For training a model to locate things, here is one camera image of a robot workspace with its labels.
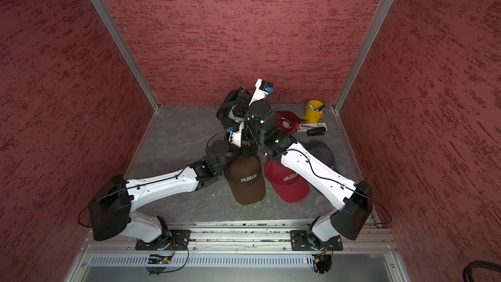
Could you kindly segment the black baseball cap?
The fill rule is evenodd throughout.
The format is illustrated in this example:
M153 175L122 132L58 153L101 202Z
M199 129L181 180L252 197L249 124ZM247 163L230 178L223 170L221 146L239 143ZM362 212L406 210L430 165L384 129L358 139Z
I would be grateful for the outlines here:
M224 103L220 105L219 109L217 110L217 119L221 122L223 128L226 130L236 126L238 123L243 121L243 119L236 120L234 118L234 105L236 103L235 100L239 96L251 97L250 93L244 87L239 87L237 90L233 90L227 95Z

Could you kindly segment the red baseball cap back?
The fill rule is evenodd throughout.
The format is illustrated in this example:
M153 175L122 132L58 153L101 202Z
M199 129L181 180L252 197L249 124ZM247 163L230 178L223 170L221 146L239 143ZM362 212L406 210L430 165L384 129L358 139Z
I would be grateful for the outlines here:
M278 128L288 134L295 133L300 128L300 124L304 124L305 122L304 119L291 111L280 110L276 112L276 124Z

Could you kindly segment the red baseball cap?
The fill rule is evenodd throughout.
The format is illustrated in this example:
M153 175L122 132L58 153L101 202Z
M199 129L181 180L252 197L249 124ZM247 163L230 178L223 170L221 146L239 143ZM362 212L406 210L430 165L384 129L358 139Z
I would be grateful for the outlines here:
M276 124L278 128L288 134L295 133L300 128L300 124L304 124L305 122L304 119L291 111L280 110L276 112Z
M309 184L302 176L276 161L266 162L264 174L285 202L299 202L310 193Z

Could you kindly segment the red baseball cap front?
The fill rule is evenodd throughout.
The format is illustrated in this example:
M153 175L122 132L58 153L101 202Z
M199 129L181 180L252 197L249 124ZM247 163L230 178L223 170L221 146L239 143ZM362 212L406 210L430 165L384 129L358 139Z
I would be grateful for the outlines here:
M285 202L299 202L310 193L309 184L302 176L276 161L266 162L264 174Z

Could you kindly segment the dark grey baseball cap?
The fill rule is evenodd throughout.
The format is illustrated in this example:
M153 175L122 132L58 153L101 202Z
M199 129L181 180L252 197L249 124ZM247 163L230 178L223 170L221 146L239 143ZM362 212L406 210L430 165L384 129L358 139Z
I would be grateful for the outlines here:
M303 146L323 164L327 165L334 171L336 170L335 155L327 144L318 140L312 140L310 142L305 142Z

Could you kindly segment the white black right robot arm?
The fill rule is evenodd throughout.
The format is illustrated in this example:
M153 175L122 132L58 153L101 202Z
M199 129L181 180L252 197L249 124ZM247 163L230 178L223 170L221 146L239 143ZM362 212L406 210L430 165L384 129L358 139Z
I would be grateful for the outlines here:
M295 137L278 128L275 112L265 99L238 99L229 116L240 123L243 137L269 160L298 173L321 192L334 207L310 227L311 245L334 236L356 240L373 210L373 190L365 182L340 175L317 159Z

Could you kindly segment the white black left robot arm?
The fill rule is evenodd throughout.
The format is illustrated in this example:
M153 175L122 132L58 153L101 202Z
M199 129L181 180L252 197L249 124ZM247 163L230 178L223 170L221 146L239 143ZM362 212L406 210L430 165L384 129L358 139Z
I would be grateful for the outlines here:
M89 202L94 240L129 236L151 243L166 236L168 229L163 218L149 217L137 209L162 198L207 188L216 183L238 157L255 154L256 149L250 145L238 147L217 140L206 148L204 158L179 171L139 180L125 180L122 175L111 177Z

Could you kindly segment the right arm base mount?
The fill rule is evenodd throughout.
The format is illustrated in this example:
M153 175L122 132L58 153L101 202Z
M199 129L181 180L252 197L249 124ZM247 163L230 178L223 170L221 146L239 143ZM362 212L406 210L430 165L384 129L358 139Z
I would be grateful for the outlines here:
M309 231L290 231L290 241L293 251L342 251L343 243L340 236L334 236L328 241L322 241Z

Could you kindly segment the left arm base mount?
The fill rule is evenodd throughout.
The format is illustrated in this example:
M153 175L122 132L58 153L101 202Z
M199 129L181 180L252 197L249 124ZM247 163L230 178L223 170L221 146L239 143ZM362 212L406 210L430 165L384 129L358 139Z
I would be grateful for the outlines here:
M185 251L190 241L190 230L171 230L170 235L162 234L150 243L137 240L138 251Z

